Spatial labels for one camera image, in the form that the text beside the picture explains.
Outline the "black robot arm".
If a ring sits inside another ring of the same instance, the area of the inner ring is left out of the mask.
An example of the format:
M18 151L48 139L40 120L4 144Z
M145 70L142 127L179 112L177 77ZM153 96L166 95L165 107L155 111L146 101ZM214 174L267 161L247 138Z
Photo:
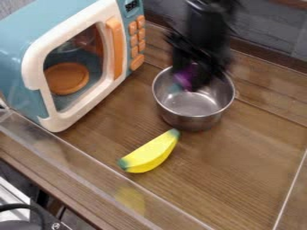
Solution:
M238 0L187 0L183 28L171 27L166 40L171 45L173 75L179 86L198 91L214 78L222 79L231 56L231 23Z

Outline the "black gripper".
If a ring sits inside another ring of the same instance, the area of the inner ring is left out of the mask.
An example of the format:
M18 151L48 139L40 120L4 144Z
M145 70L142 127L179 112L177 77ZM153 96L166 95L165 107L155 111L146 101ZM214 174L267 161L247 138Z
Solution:
M173 72L193 75L193 91L222 77L231 65L233 5L187 5L183 26L166 34L171 45Z

